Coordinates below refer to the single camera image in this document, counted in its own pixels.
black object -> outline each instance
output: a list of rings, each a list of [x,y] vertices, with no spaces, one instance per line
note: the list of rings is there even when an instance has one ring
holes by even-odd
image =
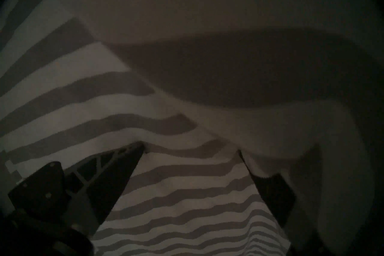
[[[109,215],[144,150],[138,142],[29,176],[8,194],[16,210],[0,225],[0,254],[92,256],[87,235]]]
[[[243,154],[238,151],[240,158],[244,162],[248,169],[255,186],[268,206],[269,210],[276,218],[281,227],[284,228],[287,223],[287,219],[294,207],[296,197],[292,189],[284,181],[281,174],[275,174],[269,178],[260,178],[252,174],[247,164],[244,161]],[[319,237],[319,234],[314,231],[309,241],[304,247],[297,251],[295,247],[291,245],[287,256],[334,256],[333,253],[324,245]]]
[[[51,162],[26,178],[9,194],[16,209],[44,221],[58,219],[69,201],[64,190],[64,171],[60,162]]]

gray and white stripes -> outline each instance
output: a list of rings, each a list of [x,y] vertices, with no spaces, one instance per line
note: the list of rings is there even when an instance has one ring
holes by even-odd
[[[285,255],[289,242],[235,146],[165,104],[58,0],[4,7],[0,143],[9,169],[25,178],[49,161],[67,168],[147,144],[93,237],[98,255]]]

black plastic piece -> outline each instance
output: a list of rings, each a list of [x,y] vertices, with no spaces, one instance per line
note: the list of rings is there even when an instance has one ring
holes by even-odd
[[[83,183],[76,176],[75,173],[71,173],[65,177],[65,188],[73,193],[77,193],[83,187]]]
[[[46,251],[54,242],[60,241],[81,256],[93,255],[93,245],[90,240],[80,232],[61,223],[44,222],[20,210],[14,211],[8,219],[17,225],[19,234],[16,238],[22,240],[34,239],[31,243],[32,246],[29,247],[29,252]]]
[[[335,256],[321,241],[319,234],[314,232],[305,244],[305,246],[297,251],[293,246],[290,247],[286,256]]]
[[[64,190],[64,172],[60,162],[51,162],[26,178],[9,194],[15,208],[45,221],[57,220],[69,201]]]
[[[105,153],[100,156],[100,163],[102,168],[112,159],[114,153],[115,151],[110,153]]]
[[[247,166],[240,150],[238,153],[245,166]],[[248,166],[247,169],[261,198],[264,200],[279,225],[284,227],[295,204],[295,194],[280,174],[276,174],[270,178],[260,178],[253,175]]]
[[[131,174],[144,153],[144,145],[115,160],[87,189],[89,201],[99,222],[103,223],[124,191]]]
[[[79,167],[77,172],[81,174],[86,181],[90,181],[97,172],[97,159],[92,158],[87,163]]]

striped fabric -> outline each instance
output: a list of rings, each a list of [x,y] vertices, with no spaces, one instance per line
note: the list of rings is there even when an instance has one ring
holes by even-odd
[[[381,246],[375,0],[60,1],[166,103],[241,148],[299,255]]]
[[[146,143],[97,255],[286,254],[238,148],[167,105],[58,0],[6,0],[0,20],[1,164],[16,182]]]

wavy stripe pattern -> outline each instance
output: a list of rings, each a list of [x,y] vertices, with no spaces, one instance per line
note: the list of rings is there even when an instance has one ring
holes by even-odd
[[[237,148],[165,104],[57,0],[12,0],[0,61],[0,143],[25,178],[142,141],[97,255],[285,255],[289,242]]]

